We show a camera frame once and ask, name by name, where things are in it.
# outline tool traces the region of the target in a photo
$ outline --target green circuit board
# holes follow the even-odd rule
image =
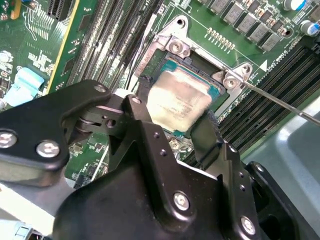
[[[0,77],[8,83],[8,85],[0,85],[3,94],[10,89],[14,83],[15,75],[23,68],[28,67],[45,79],[41,86],[37,97],[47,93],[55,92],[70,84],[74,84],[83,80],[77,74],[70,81],[70,76],[77,66],[78,57],[84,49],[84,40],[88,37],[91,27],[90,23],[97,14],[99,7],[103,1],[75,0],[70,14],[66,20],[57,21],[49,17],[46,10],[49,6],[49,0],[33,0],[21,5],[20,16],[13,20],[7,19],[0,21],[0,54],[9,55],[9,61],[5,62],[0,59]],[[311,13],[315,8],[319,7],[316,0],[308,0],[303,9],[299,11],[287,11],[283,9],[283,3],[279,0],[259,0],[259,10],[251,12],[256,19],[256,24],[261,24],[261,17],[269,11],[271,16],[268,22],[264,23],[269,34],[279,37],[279,41],[269,50],[263,49],[261,41],[255,42],[250,36],[252,32],[244,34],[238,30],[237,24],[226,22],[226,7],[219,14],[211,10],[213,0],[164,0],[155,15],[155,21],[151,27],[151,31],[147,35],[145,44],[142,49],[141,56],[152,42],[154,36],[159,33],[171,20],[178,15],[184,15],[188,19],[187,37],[193,40],[201,48],[206,50],[210,55],[215,56],[229,68],[233,68],[241,63],[249,62],[253,71],[249,81],[254,85],[264,80],[264,76],[271,71],[281,59],[295,46],[301,39],[303,34],[299,31],[302,21],[312,20]],[[242,7],[242,14],[249,13],[249,2],[244,1],[227,1],[230,6],[237,2]],[[116,1],[106,0],[104,4],[111,6]],[[125,13],[130,12],[127,6],[131,2],[126,0],[123,2],[122,10],[119,12],[119,18],[115,18],[114,27],[120,24],[125,18]],[[278,30],[273,30],[272,24],[281,22],[282,25]],[[99,31],[103,33],[104,25],[101,22],[93,22],[98,24]],[[106,44],[113,42],[113,35],[116,30],[108,36]],[[128,36],[124,46],[130,42]],[[94,46],[96,49],[103,49],[104,46]],[[124,51],[120,51],[114,59],[120,59]],[[99,53],[99,58],[105,61],[107,59],[106,52]],[[150,60],[144,70],[144,74],[152,75],[163,60],[164,52],[157,52]],[[92,72],[101,72],[102,66],[94,64],[90,66]],[[104,73],[103,79],[97,79],[92,75],[92,79],[98,80],[106,86],[110,86],[113,74],[118,69],[111,67],[109,71]],[[118,86],[124,87],[127,80],[126,74],[121,76]],[[243,99],[247,92],[243,92],[239,99]],[[235,106],[236,99],[221,115],[222,121]],[[65,170],[65,176],[74,181],[80,173],[87,174],[88,165],[97,167],[101,161],[103,154],[107,149],[107,137],[103,134],[94,134],[88,141],[81,142],[78,145],[70,147],[70,161]],[[182,160],[189,152],[182,154]],[[108,166],[108,158],[105,157],[101,161],[101,167],[98,173],[103,174]]]

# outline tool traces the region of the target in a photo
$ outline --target gray plastic surface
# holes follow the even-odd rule
[[[320,120],[320,97],[304,111]],[[295,116],[243,161],[261,163],[320,236],[320,127]]]

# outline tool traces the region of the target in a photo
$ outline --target motherboard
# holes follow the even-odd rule
[[[241,153],[289,115],[242,80],[295,107],[319,95],[319,21],[318,0],[0,0],[0,109],[93,79],[137,94],[177,160],[201,167],[190,130],[205,111]],[[79,188],[108,163],[94,133],[65,177]]]

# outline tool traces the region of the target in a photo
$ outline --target metal screw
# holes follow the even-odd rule
[[[260,164],[258,164],[258,163],[255,164],[255,167],[256,167],[260,172],[263,172],[263,171],[264,171],[263,167],[262,167]]]
[[[176,41],[171,42],[169,49],[173,54],[179,54],[182,52],[183,46],[180,41],[176,40]]]
[[[234,77],[228,77],[225,80],[223,80],[223,85],[227,89],[234,89],[236,87],[237,80]]]
[[[107,90],[101,86],[101,85],[96,85],[94,86],[94,89],[97,90],[99,93],[105,93]]]
[[[181,211],[188,210],[190,204],[186,195],[181,192],[176,192],[173,195],[173,200],[178,209],[180,209]]]
[[[134,101],[136,104],[140,104],[141,103],[141,100],[139,98],[137,98],[136,96],[134,96],[132,98],[132,101]]]
[[[41,142],[35,150],[37,154],[44,158],[54,158],[60,152],[58,143],[52,140]]]
[[[256,228],[255,228],[254,224],[246,216],[241,217],[241,224],[242,224],[244,230],[248,234],[250,234],[250,235],[255,235],[256,234]]]
[[[237,152],[237,150],[236,150],[232,145],[230,145],[230,144],[229,144],[229,148],[231,149],[232,152],[234,152],[234,153]]]
[[[180,148],[180,143],[177,140],[170,141],[169,145],[173,150],[178,150]]]
[[[12,147],[17,142],[17,137],[8,131],[0,131],[0,149]]]

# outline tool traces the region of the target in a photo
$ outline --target black mechanical arm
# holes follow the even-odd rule
[[[137,96],[86,80],[0,114],[0,181],[54,188],[71,143],[109,137],[109,173],[53,213],[54,240],[318,239],[268,171],[243,165],[206,112],[190,137],[204,171],[178,163]]]

